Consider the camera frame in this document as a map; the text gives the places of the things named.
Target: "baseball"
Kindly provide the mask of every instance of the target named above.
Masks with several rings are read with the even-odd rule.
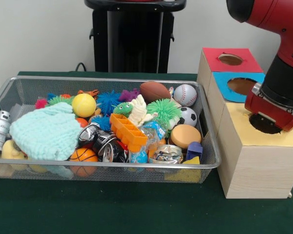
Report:
[[[195,89],[188,84],[180,85],[176,88],[174,99],[182,106],[192,106],[197,98]]]

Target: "blue spiky ball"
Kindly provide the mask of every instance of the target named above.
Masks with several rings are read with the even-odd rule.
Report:
[[[115,93],[113,90],[111,93],[102,93],[98,95],[97,104],[101,109],[101,113],[110,116],[113,113],[115,106],[120,104],[118,101],[121,94]]]
[[[96,116],[91,120],[92,123],[97,123],[103,131],[111,131],[109,117]]]

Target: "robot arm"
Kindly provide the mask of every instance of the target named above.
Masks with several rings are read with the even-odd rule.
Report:
[[[227,0],[227,7],[237,21],[281,36],[278,54],[265,81],[250,92],[246,108],[270,118],[280,129],[290,131],[293,128],[293,0]],[[266,102],[274,107],[267,110]]]

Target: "white wall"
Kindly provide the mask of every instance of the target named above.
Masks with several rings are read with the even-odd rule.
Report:
[[[19,71],[94,70],[83,0],[0,0],[0,85]]]
[[[250,48],[266,72],[280,44],[279,35],[234,20],[226,0],[188,0],[186,8],[174,15],[171,73],[197,73],[202,47]]]
[[[0,0],[0,86],[18,71],[94,70],[92,10],[83,0]],[[188,0],[175,13],[168,72],[197,73],[202,47],[248,47],[266,71],[279,37],[230,17],[225,0]]]

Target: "wire mesh basket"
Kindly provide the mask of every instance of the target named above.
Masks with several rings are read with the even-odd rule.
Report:
[[[48,93],[75,95],[79,90],[98,89],[120,93],[132,90],[147,80],[62,77],[15,77],[0,89],[0,110],[10,112],[15,121],[33,111],[39,97]],[[167,88],[181,84],[193,86],[198,98],[191,107],[198,116],[196,128],[202,133],[203,154],[200,165],[133,164],[111,162],[73,162],[0,159],[0,178],[93,181],[137,181],[202,183],[210,171],[221,163],[216,137],[203,87],[192,81],[161,81]]]

